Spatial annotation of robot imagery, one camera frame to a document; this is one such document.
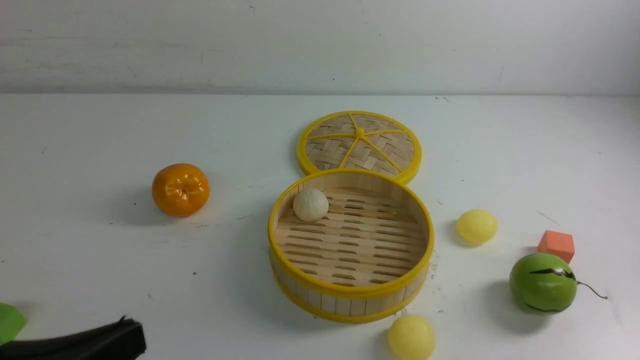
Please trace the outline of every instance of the woven bamboo lid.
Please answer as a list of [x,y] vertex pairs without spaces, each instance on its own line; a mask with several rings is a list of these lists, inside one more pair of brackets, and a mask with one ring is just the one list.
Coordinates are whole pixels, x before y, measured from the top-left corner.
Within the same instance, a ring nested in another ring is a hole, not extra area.
[[422,149],[400,122],[366,111],[343,111],[317,119],[298,141],[306,174],[334,168],[362,168],[406,184],[418,172]]

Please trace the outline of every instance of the orange cube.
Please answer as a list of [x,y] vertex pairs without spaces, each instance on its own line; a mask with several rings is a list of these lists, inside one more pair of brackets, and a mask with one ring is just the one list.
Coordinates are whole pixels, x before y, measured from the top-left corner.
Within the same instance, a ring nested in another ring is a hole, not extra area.
[[573,236],[571,234],[563,234],[557,231],[547,230],[540,239],[538,244],[538,252],[546,252],[555,255],[567,264],[573,258],[575,248],[573,247]]

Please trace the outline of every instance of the black fabric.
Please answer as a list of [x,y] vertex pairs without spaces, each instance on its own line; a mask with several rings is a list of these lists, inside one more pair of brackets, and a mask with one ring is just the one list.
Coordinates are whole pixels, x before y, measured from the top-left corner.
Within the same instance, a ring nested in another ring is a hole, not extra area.
[[122,318],[60,338],[11,341],[0,346],[0,360],[134,360],[146,349],[142,324]]

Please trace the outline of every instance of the orange fruit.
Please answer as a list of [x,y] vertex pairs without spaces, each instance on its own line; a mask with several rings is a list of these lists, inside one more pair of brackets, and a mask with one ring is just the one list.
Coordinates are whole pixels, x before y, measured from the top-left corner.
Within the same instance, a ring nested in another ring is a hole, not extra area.
[[209,181],[191,164],[173,164],[160,170],[151,186],[160,210],[173,217],[188,217],[209,200]]

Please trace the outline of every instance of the yellow ball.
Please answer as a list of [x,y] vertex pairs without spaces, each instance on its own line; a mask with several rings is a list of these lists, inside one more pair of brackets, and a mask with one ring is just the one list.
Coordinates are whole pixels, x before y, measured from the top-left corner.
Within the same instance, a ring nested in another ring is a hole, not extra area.
[[394,321],[388,340],[391,351],[400,360],[426,360],[436,347],[433,328],[416,315],[405,315]]
[[491,240],[498,232],[498,221],[487,210],[473,209],[460,215],[458,234],[474,244],[480,245]]

